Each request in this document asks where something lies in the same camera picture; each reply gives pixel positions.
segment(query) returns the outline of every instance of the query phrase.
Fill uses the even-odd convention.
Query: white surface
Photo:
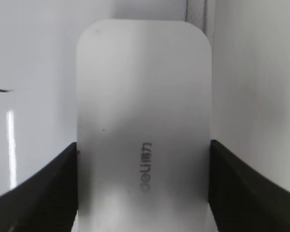
[[[95,24],[78,45],[77,90],[80,231],[204,231],[211,48],[203,33],[175,21]],[[149,192],[140,189],[143,146]]]
[[[290,191],[290,0],[216,7],[213,137]]]
[[[0,195],[76,141],[75,50],[110,17],[184,20],[185,0],[0,0]]]

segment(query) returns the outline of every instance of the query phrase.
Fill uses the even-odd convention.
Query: white plastic card
[[[202,232],[211,48],[176,21],[108,20],[77,48],[81,232]]]

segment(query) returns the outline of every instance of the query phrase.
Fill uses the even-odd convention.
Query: white background
[[[290,191],[290,0],[218,0],[213,137]]]

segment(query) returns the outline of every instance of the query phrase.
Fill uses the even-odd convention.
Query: deli logo
[[[140,175],[140,188],[142,192],[150,192],[150,169],[151,169],[151,143],[142,144]]]

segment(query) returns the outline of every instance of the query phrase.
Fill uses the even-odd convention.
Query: white wall
[[[213,137],[290,191],[290,0],[216,9]]]

